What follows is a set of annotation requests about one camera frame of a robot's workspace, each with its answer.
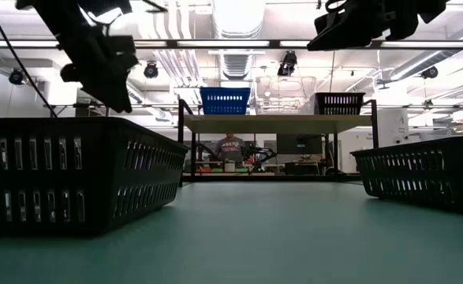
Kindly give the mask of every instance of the gray t-shirt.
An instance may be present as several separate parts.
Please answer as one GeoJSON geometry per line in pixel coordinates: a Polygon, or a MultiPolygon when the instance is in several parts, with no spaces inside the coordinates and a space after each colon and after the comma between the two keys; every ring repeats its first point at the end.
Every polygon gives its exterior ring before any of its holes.
{"type": "Polygon", "coordinates": [[[245,143],[240,138],[224,138],[217,142],[217,156],[223,160],[231,160],[236,163],[243,162],[241,155],[241,147],[245,147],[245,143]]]}

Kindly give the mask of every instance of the table surface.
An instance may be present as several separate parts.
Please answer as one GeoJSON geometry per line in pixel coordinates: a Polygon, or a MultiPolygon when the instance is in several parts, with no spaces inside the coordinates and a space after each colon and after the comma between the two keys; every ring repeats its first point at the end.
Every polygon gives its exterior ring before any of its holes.
{"type": "Polygon", "coordinates": [[[194,133],[340,133],[371,126],[370,115],[185,115],[194,133]]]}
{"type": "Polygon", "coordinates": [[[94,240],[0,239],[0,283],[457,283],[463,215],[361,185],[201,183],[94,240]]]}

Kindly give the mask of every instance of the computer monitor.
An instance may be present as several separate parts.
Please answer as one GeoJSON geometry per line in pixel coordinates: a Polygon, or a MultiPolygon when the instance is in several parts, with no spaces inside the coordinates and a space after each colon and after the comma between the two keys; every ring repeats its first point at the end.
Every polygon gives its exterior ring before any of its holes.
{"type": "Polygon", "coordinates": [[[277,154],[314,155],[323,153],[321,135],[277,134],[277,154]]]}

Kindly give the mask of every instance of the blue plastic basket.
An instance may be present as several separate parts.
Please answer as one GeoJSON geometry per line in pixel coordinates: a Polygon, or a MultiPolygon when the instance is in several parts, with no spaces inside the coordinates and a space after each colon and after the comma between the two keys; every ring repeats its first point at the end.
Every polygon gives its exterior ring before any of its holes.
{"type": "Polygon", "coordinates": [[[205,114],[246,114],[250,88],[200,88],[205,114]]]}

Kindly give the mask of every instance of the black basket on shelf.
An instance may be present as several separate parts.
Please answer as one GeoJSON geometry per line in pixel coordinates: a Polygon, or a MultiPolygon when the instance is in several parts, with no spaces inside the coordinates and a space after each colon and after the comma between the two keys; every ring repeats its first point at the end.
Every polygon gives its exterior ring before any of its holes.
{"type": "Polygon", "coordinates": [[[359,115],[366,93],[316,93],[318,114],[359,115]]]}
{"type": "Polygon", "coordinates": [[[0,118],[0,234],[131,222],[174,200],[187,150],[120,118],[0,118]]]}
{"type": "Polygon", "coordinates": [[[368,195],[463,212],[463,136],[352,154],[368,195]]]}

